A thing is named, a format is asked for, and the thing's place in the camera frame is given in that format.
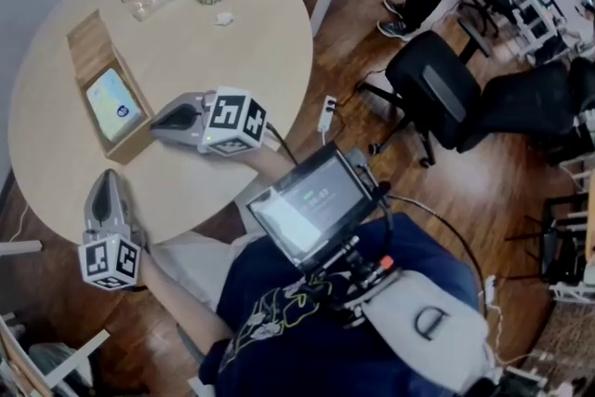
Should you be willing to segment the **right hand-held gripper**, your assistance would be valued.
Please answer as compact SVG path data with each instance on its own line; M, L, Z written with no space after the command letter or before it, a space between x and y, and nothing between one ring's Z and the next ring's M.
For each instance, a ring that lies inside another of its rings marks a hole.
M267 123L267 111L252 94L221 86L173 99L154 117L150 132L164 144L231 157L260 148Z

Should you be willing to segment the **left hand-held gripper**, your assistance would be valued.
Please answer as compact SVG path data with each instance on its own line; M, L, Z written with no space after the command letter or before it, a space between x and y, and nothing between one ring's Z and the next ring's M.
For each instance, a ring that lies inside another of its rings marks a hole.
M78 247L85 283L106 291L138 284L140 246L125 184L113 169L94 182L84 206L83 243Z

